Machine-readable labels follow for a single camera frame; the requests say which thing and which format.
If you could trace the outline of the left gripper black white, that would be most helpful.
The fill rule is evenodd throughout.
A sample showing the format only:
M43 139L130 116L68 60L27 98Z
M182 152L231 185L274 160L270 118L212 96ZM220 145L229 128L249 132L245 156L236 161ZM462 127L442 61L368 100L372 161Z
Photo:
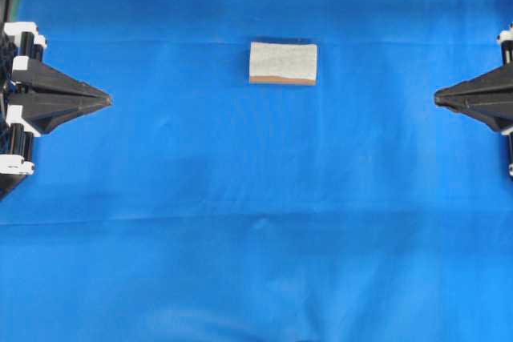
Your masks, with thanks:
M110 95L40 62L46 38L33 22L1 24L1 175L34 173L34 138L111 105ZM43 96L36 89L81 96Z

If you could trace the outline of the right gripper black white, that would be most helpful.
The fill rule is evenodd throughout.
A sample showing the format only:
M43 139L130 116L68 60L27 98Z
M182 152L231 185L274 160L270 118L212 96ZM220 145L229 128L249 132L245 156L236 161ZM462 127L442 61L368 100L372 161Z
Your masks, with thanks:
M463 114L486 124L494 132L507 137L509 176L513 176L512 164L512 120L495 117L472 109L458 106L455 102L445 100L448 97L458 97L477 94L494 94L512 91L512 24L508 30L503 30L497 37L500 45L503 65L481 74L477 78L460 82L452 87L442 88L434 93L434 103L454 113Z

